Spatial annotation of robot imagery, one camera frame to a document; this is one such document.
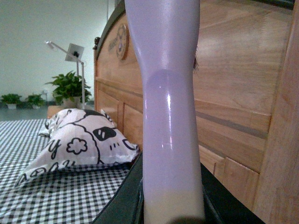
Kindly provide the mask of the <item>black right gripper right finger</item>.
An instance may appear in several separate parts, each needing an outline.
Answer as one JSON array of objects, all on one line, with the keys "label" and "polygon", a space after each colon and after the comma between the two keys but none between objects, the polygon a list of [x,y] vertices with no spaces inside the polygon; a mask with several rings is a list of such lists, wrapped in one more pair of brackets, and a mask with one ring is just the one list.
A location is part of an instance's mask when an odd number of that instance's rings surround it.
[{"label": "black right gripper right finger", "polygon": [[207,224],[263,224],[201,164],[204,209]]}]

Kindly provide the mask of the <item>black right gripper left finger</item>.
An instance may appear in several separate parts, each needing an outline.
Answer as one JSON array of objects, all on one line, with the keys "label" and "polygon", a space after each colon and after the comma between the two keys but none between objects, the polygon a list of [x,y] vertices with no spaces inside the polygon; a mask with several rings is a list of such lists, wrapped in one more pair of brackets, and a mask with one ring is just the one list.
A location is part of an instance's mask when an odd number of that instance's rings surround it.
[{"label": "black right gripper left finger", "polygon": [[94,224],[143,224],[142,154],[112,199],[93,220]]}]

